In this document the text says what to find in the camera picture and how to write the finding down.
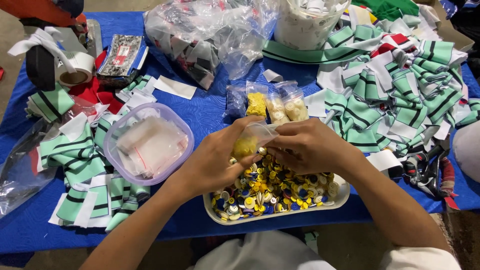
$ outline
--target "tape roll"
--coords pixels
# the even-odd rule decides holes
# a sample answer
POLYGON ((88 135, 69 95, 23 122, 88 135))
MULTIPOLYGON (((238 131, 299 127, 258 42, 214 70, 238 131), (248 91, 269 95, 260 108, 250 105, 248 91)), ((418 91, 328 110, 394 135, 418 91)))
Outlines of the tape roll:
POLYGON ((83 52, 72 51, 64 52, 77 72, 68 73, 63 63, 59 62, 55 71, 55 78, 64 86, 75 86, 82 83, 88 83, 92 80, 92 71, 95 64, 95 58, 83 52))

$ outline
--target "hand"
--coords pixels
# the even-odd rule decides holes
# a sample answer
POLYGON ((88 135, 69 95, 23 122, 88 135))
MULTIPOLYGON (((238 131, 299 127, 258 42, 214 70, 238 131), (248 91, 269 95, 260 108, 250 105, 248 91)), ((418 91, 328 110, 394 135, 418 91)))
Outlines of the hand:
POLYGON ((251 155, 230 165, 228 161, 233 144, 248 123, 262 120, 264 118, 260 116, 247 116, 207 135, 166 184, 178 185, 188 193, 188 199, 233 184, 244 170, 262 158, 260 155, 251 155))
POLYGON ((286 123, 276 131, 280 135, 266 144, 268 151, 298 174, 333 172, 341 176, 349 164, 364 158, 358 148, 318 118, 286 123), (279 148, 291 149, 293 154, 279 148))

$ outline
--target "concrete floor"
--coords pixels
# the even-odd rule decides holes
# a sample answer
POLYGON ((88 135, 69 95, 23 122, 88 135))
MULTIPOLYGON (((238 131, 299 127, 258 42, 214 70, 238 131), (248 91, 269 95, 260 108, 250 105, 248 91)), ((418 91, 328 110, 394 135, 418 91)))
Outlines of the concrete floor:
MULTIPOLYGON (((85 0, 85 12, 105 11, 147 11, 162 0, 85 0)), ((0 117, 3 117, 6 105, 12 93, 17 74, 23 62, 23 56, 10 57, 7 51, 23 38, 23 28, 16 18, 0 11, 0 66, 5 70, 0 81, 0 117)), ((462 268, 480 269, 480 216, 470 212, 434 215, 437 223, 452 243, 462 268)), ((383 253, 391 247, 380 235, 372 223, 330 224, 304 228, 316 230, 319 255, 338 270, 376 269, 383 253)), ((66 249, 36 252, 24 269, 77 269, 87 258, 89 249, 66 249)), ((190 259, 189 239, 156 242, 144 257, 139 269, 186 269, 190 259), (167 258, 184 259, 167 260, 167 258)), ((17 269, 0 266, 0 270, 17 269)))

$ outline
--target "forearm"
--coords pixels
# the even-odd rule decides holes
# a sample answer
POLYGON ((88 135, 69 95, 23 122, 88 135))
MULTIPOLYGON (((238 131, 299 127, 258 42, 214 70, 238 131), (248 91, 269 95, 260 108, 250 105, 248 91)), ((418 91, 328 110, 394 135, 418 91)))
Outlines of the forearm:
POLYGON ((442 231, 407 192, 359 158, 342 175, 357 190, 380 231, 395 245, 450 252, 442 231))
POLYGON ((158 233, 187 198, 175 190, 173 179, 115 228, 98 245, 81 270, 133 270, 142 261, 158 233))

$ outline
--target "fingernail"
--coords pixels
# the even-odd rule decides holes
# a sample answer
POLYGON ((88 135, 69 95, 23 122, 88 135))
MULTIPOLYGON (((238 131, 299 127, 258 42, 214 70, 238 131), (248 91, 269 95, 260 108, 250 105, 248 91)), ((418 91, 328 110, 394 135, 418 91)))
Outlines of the fingernail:
POLYGON ((256 163, 256 162, 259 162, 260 160, 262 159, 262 156, 261 155, 257 155, 253 158, 253 162, 256 163))

